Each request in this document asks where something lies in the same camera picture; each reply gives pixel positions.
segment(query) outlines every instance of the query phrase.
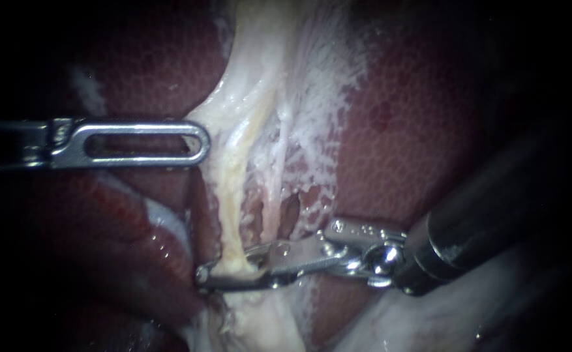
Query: white tissue strand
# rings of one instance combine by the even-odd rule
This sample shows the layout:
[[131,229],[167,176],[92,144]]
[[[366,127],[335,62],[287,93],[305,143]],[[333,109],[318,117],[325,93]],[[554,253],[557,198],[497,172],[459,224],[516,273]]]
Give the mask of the white tissue strand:
[[[210,156],[200,167],[218,202],[210,206],[218,205],[222,229],[222,255],[213,273],[254,270],[239,233],[243,219],[249,220],[241,206],[250,179],[262,189],[263,242],[277,236],[281,201],[297,190],[319,186],[320,196],[299,215],[294,237],[301,226],[318,227],[318,215],[331,212],[346,94],[366,69],[365,50],[348,42],[345,10],[343,2],[238,2],[223,77],[188,116],[212,137]],[[195,327],[210,331],[196,336],[209,336],[214,350],[304,351],[302,335],[308,332],[299,331],[294,316],[309,329],[299,312],[307,305],[290,304],[293,289],[225,294],[224,311],[209,311],[224,316],[202,317]]]

